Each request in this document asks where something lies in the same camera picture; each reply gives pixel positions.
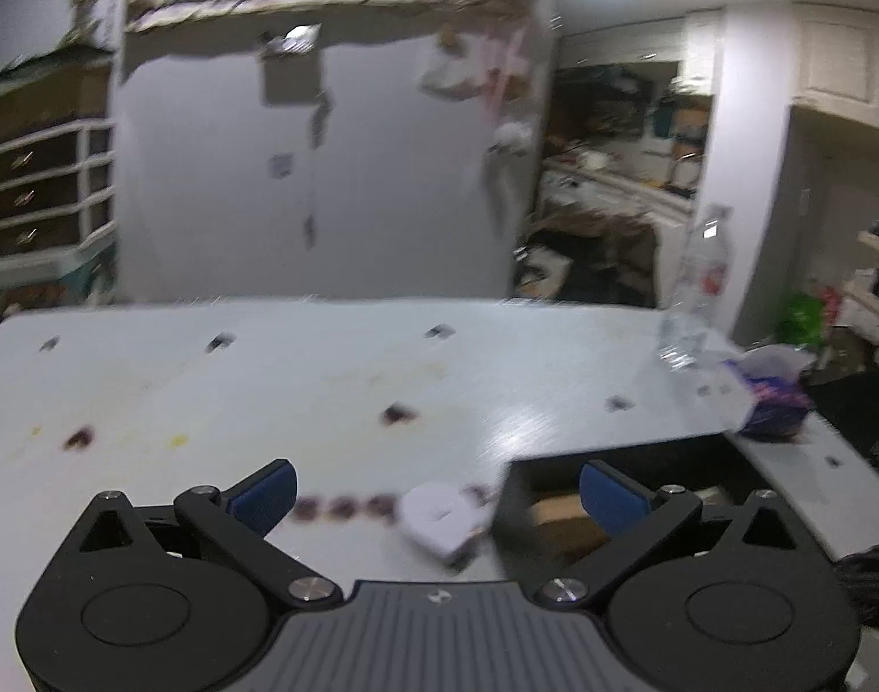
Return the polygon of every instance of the white table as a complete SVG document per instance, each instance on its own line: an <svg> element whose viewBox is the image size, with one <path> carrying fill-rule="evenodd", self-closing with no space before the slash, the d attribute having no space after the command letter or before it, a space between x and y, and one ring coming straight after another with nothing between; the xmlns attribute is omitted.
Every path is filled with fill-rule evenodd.
<svg viewBox="0 0 879 692"><path fill-rule="evenodd" d="M659 314L491 302L251 300L23 314L0 326L0 692L27 692L12 627L92 496L170 503L289 457L304 494L501 480L512 457L711 434L711 408L653 357ZM456 333L424 337L437 324ZM220 333L227 348L206 352ZM52 351L40 351L58 336ZM608 411L622 394L628 411ZM394 402L419 411L386 426ZM85 450L62 449L81 426ZM737 441L830 551L879 543L879 478L811 419L799 443ZM844 465L832 469L826 456ZM286 520L269 540L350 589L357 578L494 580L488 548L455 577L364 517Z"/></svg>

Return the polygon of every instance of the white cabinet door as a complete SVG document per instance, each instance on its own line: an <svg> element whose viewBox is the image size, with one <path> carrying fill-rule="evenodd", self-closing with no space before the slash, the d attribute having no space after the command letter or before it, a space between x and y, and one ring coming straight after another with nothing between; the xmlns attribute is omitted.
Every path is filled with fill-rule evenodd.
<svg viewBox="0 0 879 692"><path fill-rule="evenodd" d="M794 103L878 124L879 13L796 5L801 57Z"/></svg>
<svg viewBox="0 0 879 692"><path fill-rule="evenodd" d="M679 93L696 96L718 93L722 23L721 10L701 10L685 16L685 53L676 79Z"/></svg>
<svg viewBox="0 0 879 692"><path fill-rule="evenodd" d="M680 62L682 18L619 25L590 33L567 36L561 42L558 67L635 62Z"/></svg>

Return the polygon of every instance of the clear plastic bottle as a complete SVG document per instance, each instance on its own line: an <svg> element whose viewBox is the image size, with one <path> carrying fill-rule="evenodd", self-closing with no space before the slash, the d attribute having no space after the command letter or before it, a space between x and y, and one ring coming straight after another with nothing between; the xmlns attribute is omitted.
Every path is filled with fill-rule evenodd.
<svg viewBox="0 0 879 692"><path fill-rule="evenodd" d="M731 248L727 219L731 209L710 205L705 218L689 236L682 255L673 297L663 316L659 355L673 369L699 359L716 303L727 282Z"/></svg>

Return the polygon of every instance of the purple package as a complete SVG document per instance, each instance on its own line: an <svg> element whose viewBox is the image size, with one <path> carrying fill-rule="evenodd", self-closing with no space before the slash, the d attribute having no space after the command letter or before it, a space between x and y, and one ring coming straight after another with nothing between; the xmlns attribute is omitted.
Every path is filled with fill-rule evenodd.
<svg viewBox="0 0 879 692"><path fill-rule="evenodd" d="M750 418L740 429L742 434L794 437L800 432L805 417L814 411L814 401L800 385L782 377L748 377L736 362L724 363L741 376L756 399Z"/></svg>

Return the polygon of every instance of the silver bolt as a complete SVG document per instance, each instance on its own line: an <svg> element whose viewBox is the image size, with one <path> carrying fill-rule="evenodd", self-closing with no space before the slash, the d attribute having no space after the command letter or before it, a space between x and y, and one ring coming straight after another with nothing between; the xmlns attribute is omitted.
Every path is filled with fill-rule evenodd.
<svg viewBox="0 0 879 692"><path fill-rule="evenodd" d="M309 603L313 600L324 600L333 595L336 591L335 586L327 577L299 577L289 584L289 592L293 598L298 600L306 600Z"/></svg>
<svg viewBox="0 0 879 692"><path fill-rule="evenodd" d="M542 595L555 603L576 603L589 592L576 577L556 577L542 586Z"/></svg>
<svg viewBox="0 0 879 692"><path fill-rule="evenodd" d="M201 483L198 486L194 486L189 490L192 494L203 494L206 497L215 497L216 494L219 494L218 487L212 486L210 483Z"/></svg>

